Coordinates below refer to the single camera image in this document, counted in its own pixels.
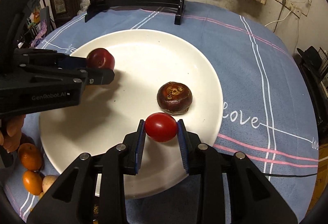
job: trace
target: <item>orange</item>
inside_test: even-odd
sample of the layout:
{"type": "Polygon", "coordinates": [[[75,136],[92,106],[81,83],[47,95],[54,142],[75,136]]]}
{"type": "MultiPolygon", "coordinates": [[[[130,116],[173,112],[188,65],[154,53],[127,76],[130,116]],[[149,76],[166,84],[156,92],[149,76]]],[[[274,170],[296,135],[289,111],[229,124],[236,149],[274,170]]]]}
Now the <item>orange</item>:
{"type": "Polygon", "coordinates": [[[25,171],[23,174],[23,184],[32,195],[38,196],[42,193],[42,178],[34,171],[25,171]]]}
{"type": "Polygon", "coordinates": [[[18,157],[22,165],[28,170],[35,171],[42,167],[42,154],[40,150],[33,144],[22,144],[18,149],[18,157]]]}

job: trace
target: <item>cherry tomato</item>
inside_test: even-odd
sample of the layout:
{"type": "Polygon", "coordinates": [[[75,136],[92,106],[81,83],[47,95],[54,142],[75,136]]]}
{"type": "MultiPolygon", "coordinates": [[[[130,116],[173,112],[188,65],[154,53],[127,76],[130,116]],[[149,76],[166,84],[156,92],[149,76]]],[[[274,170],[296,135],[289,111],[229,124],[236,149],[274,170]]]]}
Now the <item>cherry tomato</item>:
{"type": "Polygon", "coordinates": [[[146,134],[154,141],[170,141],[178,132],[175,119],[163,112],[151,114],[145,121],[146,134]]]}
{"type": "Polygon", "coordinates": [[[104,48],[96,48],[87,56],[87,68],[111,69],[115,66],[115,59],[112,54],[104,48]]]}

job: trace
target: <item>white plate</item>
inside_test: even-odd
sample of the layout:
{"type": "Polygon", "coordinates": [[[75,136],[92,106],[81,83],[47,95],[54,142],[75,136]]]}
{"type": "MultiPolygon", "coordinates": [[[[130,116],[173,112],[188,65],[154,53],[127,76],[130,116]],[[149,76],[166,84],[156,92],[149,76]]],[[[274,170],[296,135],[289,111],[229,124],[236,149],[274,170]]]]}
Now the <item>white plate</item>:
{"type": "MultiPolygon", "coordinates": [[[[96,38],[72,56],[86,57],[106,48],[115,57],[115,79],[108,86],[88,86],[79,106],[42,112],[41,141],[50,162],[62,173],[81,153],[105,153],[135,132],[140,119],[160,112],[156,94],[170,81],[186,84],[193,94],[183,119],[186,129],[213,145],[223,114],[222,89],[207,58],[185,40],[154,30],[127,30],[96,38]]],[[[154,195],[186,177],[178,140],[157,143],[146,137],[141,169],[125,175],[126,198],[154,195]]],[[[96,195],[99,195],[98,178],[96,195]]]]}

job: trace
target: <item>blue tablecloth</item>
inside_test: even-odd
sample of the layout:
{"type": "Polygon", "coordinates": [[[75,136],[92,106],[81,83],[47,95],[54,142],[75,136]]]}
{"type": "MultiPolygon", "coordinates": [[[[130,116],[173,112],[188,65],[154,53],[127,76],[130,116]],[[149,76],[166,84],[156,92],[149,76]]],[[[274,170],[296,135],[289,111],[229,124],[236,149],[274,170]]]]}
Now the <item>blue tablecloth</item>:
{"type": "MultiPolygon", "coordinates": [[[[287,201],[301,221],[310,203],[318,166],[318,134],[302,76],[283,42],[264,26],[227,10],[186,3],[180,26],[174,14],[145,10],[109,10],[89,22],[77,16],[38,46],[72,53],[101,35],[126,29],[154,29],[183,38],[211,62],[220,79],[223,121],[214,147],[232,155],[245,152],[287,201]]],[[[41,147],[38,114],[28,115],[23,131],[41,147]]],[[[58,174],[45,157],[41,173],[58,174]]],[[[16,160],[4,190],[26,220],[38,197],[22,185],[25,169],[16,160]]],[[[131,224],[195,222],[198,177],[188,177],[158,195],[126,201],[131,224]]],[[[227,223],[230,212],[225,180],[227,223]]]]}

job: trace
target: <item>screw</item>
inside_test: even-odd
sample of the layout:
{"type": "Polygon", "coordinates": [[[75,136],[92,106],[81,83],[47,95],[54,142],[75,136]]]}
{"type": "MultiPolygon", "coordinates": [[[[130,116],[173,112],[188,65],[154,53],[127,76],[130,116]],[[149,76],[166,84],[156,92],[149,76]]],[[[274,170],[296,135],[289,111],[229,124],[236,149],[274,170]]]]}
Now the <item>screw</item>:
{"type": "Polygon", "coordinates": [[[126,149],[126,145],[125,144],[119,144],[119,145],[116,146],[116,149],[118,151],[123,151],[123,150],[126,149]]]}
{"type": "Polygon", "coordinates": [[[198,148],[199,148],[200,150],[206,150],[206,149],[208,149],[208,145],[207,145],[207,144],[199,144],[199,145],[198,145],[198,148]]]}
{"type": "Polygon", "coordinates": [[[243,152],[237,152],[236,153],[236,158],[243,160],[245,158],[245,154],[243,152]]]}
{"type": "Polygon", "coordinates": [[[89,154],[88,153],[82,153],[81,155],[80,155],[80,159],[81,160],[87,160],[88,158],[89,158],[89,154]]]}

